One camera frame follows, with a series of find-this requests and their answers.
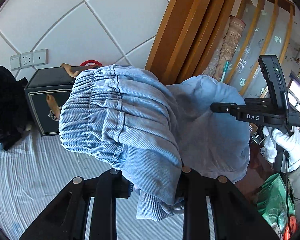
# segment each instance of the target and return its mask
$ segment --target green plastic bag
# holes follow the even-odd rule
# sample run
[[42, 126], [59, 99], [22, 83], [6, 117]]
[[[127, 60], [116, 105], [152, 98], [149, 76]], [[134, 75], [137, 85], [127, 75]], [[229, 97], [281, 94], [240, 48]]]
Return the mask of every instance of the green plastic bag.
[[[258, 193], [257, 209], [271, 227], [278, 225], [281, 232], [288, 222], [286, 187], [279, 173], [272, 175], [261, 186]], [[288, 196], [289, 214], [295, 216], [294, 205]]]

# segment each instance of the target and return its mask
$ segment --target red ring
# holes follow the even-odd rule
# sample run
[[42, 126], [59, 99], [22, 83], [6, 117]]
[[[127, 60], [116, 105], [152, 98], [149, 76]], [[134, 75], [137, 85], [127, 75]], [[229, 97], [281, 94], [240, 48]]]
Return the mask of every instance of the red ring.
[[96, 60], [87, 60], [87, 61], [81, 63], [80, 67], [83, 67], [83, 66], [87, 65], [88, 63], [94, 63], [98, 67], [103, 67], [103, 65], [99, 61], [96, 61]]

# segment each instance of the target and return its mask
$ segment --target metal screw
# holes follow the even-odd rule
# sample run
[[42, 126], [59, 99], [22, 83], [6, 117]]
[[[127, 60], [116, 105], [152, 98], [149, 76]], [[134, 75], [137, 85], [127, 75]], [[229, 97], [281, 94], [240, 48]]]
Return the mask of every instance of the metal screw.
[[110, 173], [111, 174], [118, 174], [119, 173], [119, 170], [116, 170], [115, 168], [112, 168], [111, 170], [110, 170]]
[[219, 180], [219, 182], [221, 182], [221, 183], [226, 183], [226, 182], [228, 181], [227, 177], [225, 177], [225, 176], [220, 176], [220, 177], [218, 178], [218, 180]]
[[189, 173], [189, 172], [191, 171], [191, 168], [189, 168], [188, 166], [183, 166], [183, 167], [182, 167], [182, 171], [183, 171], [184, 173]]
[[82, 182], [82, 178], [80, 178], [80, 177], [75, 177], [75, 178], [72, 180], [72, 182], [73, 182], [74, 184], [80, 184], [80, 183]]

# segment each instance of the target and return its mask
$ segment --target wall switch panel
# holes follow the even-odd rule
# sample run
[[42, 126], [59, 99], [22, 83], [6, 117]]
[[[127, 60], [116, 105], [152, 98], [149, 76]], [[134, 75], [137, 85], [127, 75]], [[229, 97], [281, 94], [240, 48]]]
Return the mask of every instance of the wall switch panel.
[[21, 54], [21, 68], [33, 67], [32, 51]]
[[33, 65], [45, 65], [48, 63], [48, 50], [47, 49], [39, 49], [33, 52]]
[[10, 57], [10, 69], [14, 70], [17, 68], [20, 68], [21, 63], [20, 63], [20, 54], [14, 55]]

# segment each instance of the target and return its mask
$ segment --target white glove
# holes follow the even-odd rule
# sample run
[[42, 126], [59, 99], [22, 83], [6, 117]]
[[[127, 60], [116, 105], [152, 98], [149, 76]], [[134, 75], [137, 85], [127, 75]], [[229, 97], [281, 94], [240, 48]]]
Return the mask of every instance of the white glove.
[[274, 162], [277, 156], [275, 149], [275, 143], [277, 143], [289, 153], [288, 172], [296, 170], [300, 166], [300, 131], [298, 127], [292, 127], [294, 133], [291, 137], [270, 127], [264, 127], [262, 131], [266, 138], [264, 141], [265, 149], [261, 151], [261, 154], [266, 160], [270, 163]]

